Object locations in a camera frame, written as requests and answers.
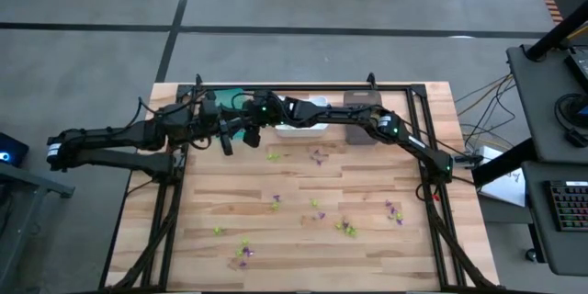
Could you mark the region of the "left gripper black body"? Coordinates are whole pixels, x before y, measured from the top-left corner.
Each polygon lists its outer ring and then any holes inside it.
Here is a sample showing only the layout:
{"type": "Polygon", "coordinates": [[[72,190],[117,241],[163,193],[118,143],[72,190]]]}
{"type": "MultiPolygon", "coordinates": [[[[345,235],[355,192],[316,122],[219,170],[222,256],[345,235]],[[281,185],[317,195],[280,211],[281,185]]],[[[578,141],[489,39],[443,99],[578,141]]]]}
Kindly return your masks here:
{"type": "Polygon", "coordinates": [[[215,100],[203,99],[197,113],[197,127],[195,133],[197,139],[207,142],[210,147],[213,137],[220,139],[220,145],[226,156],[233,155],[231,143],[231,129],[229,122],[221,115],[221,108],[215,100]]]}

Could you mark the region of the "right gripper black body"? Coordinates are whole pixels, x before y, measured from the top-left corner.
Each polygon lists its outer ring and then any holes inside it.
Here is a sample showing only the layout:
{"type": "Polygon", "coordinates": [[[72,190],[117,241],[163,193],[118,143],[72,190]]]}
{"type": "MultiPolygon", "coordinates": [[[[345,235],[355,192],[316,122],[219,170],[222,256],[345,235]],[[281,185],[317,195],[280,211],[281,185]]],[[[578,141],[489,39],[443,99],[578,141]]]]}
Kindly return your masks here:
{"type": "Polygon", "coordinates": [[[253,93],[242,106],[244,117],[243,142],[257,148],[261,141],[260,129],[275,126],[285,120],[282,100],[274,93],[253,93]]]}

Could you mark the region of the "teal plastic bin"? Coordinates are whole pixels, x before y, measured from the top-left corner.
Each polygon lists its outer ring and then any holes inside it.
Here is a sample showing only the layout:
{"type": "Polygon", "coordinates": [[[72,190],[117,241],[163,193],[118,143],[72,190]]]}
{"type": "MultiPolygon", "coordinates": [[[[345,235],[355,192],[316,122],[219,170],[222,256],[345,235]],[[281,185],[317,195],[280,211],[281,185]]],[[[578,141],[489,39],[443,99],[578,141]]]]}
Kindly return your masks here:
{"type": "Polygon", "coordinates": [[[247,100],[247,94],[241,88],[222,89],[215,91],[215,105],[241,110],[247,100]]]}

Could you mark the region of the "white plastic bin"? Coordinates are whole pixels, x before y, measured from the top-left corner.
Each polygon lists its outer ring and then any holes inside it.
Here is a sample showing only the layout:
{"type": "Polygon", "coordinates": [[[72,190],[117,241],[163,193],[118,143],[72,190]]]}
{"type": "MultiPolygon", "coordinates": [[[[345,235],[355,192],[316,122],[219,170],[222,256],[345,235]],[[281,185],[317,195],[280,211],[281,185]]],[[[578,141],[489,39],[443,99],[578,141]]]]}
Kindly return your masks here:
{"type": "MultiPolygon", "coordinates": [[[[329,105],[325,96],[311,96],[307,101],[316,106],[326,107],[329,105]]],[[[318,138],[323,136],[328,128],[328,124],[319,123],[309,128],[294,128],[286,124],[275,126],[277,135],[281,138],[318,138]]]]}

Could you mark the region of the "grey translucent plastic bin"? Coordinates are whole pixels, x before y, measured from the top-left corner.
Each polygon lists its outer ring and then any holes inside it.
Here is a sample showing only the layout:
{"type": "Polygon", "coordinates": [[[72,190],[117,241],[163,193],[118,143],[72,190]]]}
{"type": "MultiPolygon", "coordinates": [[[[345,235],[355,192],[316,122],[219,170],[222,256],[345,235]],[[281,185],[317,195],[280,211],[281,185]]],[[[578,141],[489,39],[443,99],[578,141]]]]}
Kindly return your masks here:
{"type": "MultiPolygon", "coordinates": [[[[345,107],[364,105],[382,105],[380,93],[376,90],[345,91],[345,107]]],[[[377,143],[377,141],[372,139],[364,129],[356,125],[345,126],[345,141],[350,145],[374,145],[377,143]]]]}

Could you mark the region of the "black box with blue light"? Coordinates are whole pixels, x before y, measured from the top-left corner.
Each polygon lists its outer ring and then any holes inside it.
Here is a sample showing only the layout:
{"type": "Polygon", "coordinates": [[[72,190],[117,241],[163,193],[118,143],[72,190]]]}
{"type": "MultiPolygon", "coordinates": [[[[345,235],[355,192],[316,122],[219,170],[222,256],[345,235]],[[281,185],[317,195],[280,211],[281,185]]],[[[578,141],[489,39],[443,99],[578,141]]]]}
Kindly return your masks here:
{"type": "Polygon", "coordinates": [[[0,163],[20,167],[28,150],[25,143],[0,132],[0,163]]]}

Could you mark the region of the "black desk leg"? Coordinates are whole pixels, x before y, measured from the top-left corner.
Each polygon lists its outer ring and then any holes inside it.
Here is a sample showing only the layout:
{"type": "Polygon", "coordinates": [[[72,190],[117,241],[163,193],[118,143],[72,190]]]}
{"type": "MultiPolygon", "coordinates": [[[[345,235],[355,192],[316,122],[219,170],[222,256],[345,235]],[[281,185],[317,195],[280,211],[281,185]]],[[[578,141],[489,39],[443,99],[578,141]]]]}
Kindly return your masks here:
{"type": "Polygon", "coordinates": [[[506,175],[520,167],[522,162],[535,161],[537,152],[531,138],[491,159],[486,164],[472,170],[472,178],[476,187],[483,187],[493,180],[506,175]]]}

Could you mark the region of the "white paper sheet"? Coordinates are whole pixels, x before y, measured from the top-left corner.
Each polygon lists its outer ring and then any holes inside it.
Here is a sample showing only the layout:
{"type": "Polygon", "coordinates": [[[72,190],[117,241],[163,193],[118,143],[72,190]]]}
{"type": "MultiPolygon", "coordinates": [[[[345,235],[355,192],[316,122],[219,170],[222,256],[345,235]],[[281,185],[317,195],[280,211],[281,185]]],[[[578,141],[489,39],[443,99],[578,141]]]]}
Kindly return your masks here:
{"type": "MultiPolygon", "coordinates": [[[[477,153],[482,156],[481,165],[486,165],[503,154],[503,152],[486,145],[482,145],[477,153]]],[[[480,193],[487,198],[494,198],[524,208],[526,206],[526,180],[522,169],[519,167],[484,184],[480,193]]]]}

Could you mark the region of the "grey desk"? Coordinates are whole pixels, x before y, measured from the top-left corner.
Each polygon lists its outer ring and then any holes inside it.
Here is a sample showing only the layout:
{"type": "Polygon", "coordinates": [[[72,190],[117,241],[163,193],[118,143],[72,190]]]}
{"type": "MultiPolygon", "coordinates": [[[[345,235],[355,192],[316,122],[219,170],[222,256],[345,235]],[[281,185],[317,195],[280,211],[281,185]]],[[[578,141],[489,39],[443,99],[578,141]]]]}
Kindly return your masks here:
{"type": "Polygon", "coordinates": [[[524,49],[506,51],[511,73],[526,116],[527,127],[540,162],[588,164],[588,147],[576,148],[564,138],[564,129],[554,114],[556,101],[567,94],[580,94],[583,89],[564,63],[566,51],[551,51],[534,62],[524,49]]]}

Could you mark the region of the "grey desk shelf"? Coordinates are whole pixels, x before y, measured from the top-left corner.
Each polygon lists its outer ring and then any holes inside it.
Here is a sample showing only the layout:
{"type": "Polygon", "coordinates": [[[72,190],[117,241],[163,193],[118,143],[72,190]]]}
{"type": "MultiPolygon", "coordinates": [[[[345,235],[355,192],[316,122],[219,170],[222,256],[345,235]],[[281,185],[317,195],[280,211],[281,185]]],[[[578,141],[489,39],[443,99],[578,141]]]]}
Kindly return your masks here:
{"type": "Polygon", "coordinates": [[[524,162],[526,202],[537,260],[560,276],[588,277],[588,232],[559,232],[547,199],[548,180],[588,181],[588,166],[524,162]]]}

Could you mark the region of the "black pole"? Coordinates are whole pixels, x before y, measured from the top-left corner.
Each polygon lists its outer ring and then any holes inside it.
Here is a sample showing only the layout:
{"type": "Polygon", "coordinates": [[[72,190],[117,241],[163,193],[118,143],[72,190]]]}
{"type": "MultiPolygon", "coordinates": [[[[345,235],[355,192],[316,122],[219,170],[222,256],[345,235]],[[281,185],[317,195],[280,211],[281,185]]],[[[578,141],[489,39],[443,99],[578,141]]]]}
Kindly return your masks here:
{"type": "Polygon", "coordinates": [[[557,26],[548,32],[533,46],[523,49],[528,60],[537,62],[551,49],[557,48],[573,32],[588,20],[588,0],[585,0],[567,18],[564,18],[557,26]]]}

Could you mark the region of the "black headphones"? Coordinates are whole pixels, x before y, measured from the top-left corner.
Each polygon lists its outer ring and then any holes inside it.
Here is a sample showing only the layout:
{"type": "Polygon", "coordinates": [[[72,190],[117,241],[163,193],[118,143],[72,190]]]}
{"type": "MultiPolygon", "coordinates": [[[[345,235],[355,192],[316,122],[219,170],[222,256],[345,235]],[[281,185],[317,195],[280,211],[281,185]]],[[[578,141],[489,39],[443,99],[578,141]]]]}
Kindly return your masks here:
{"type": "Polygon", "coordinates": [[[554,116],[564,130],[564,138],[575,148],[588,147],[588,96],[566,94],[554,104],[554,116]]]}

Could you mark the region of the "black backlit keyboard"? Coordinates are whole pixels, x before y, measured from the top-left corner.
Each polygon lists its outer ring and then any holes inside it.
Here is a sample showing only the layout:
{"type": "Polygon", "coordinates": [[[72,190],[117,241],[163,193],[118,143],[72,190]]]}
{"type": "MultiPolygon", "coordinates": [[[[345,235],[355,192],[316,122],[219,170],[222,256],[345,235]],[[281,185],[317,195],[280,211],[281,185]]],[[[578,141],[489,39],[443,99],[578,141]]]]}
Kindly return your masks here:
{"type": "Polygon", "coordinates": [[[545,182],[551,215],[559,232],[588,232],[588,181],[545,182]]]}

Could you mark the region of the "black flat device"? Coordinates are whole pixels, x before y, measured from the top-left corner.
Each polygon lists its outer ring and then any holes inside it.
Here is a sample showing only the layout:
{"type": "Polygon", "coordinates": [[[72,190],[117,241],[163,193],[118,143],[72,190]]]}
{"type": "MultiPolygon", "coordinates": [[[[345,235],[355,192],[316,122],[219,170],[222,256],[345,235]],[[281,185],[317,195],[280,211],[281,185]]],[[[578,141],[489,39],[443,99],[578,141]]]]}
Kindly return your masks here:
{"type": "Polygon", "coordinates": [[[588,53],[571,51],[564,63],[571,70],[575,81],[588,94],[588,53]]]}

